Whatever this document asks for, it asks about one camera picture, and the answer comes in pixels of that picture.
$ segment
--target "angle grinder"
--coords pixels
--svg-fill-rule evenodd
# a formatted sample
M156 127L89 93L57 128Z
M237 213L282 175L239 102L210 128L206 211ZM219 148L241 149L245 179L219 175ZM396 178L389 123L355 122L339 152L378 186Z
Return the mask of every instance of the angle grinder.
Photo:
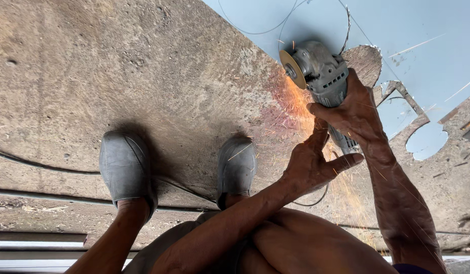
M294 53L279 51L286 75L300 88L311 92L315 102L337 107L346 97L348 67L341 55L331 54L320 42L307 41L294 48ZM329 125L329 134L343 154L356 152L358 143Z

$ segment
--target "left hand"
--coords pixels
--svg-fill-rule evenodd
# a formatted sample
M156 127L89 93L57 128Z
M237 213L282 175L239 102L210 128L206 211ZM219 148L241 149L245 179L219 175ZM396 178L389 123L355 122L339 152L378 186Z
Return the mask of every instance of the left hand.
M322 150L328 139L328 123L315 118L313 134L292 150L291 159L281 179L295 184L301 195L321 188L340 172L364 159L360 153L351 153L326 162Z

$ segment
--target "forearm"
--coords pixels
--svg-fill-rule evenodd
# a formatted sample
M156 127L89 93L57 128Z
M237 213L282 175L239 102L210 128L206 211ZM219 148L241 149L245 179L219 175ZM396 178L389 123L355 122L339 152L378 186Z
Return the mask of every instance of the forearm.
M378 225L396 262L402 246L425 246L439 256L426 202L397 163L386 139L363 146L374 191Z
M302 191L279 180L255 196L227 208L178 240L154 264L151 273L197 273L212 264L263 220Z

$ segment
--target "gray shoe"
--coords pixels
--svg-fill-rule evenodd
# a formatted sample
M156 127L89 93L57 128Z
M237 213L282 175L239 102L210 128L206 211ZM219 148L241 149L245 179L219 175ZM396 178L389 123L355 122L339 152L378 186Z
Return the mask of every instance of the gray shoe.
M257 159L252 140L242 136L228 139L218 152L218 207L225 209L227 194L249 195L256 172Z
M103 135L99 171L110 190L113 204L119 200L144 197L152 217L157 195L152 190L150 156L145 142L133 133L109 131Z

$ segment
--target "cutting disc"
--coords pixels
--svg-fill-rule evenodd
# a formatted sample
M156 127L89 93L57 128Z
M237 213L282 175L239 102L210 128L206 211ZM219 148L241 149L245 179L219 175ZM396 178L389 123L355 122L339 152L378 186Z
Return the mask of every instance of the cutting disc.
M279 51L279 58L281 59L282 66L289 64L294 69L296 73L296 78L293 79L293 82L300 88L306 88L306 80L304 80L303 72L301 71L299 65L296 61L292 58L291 54L287 53L285 50Z

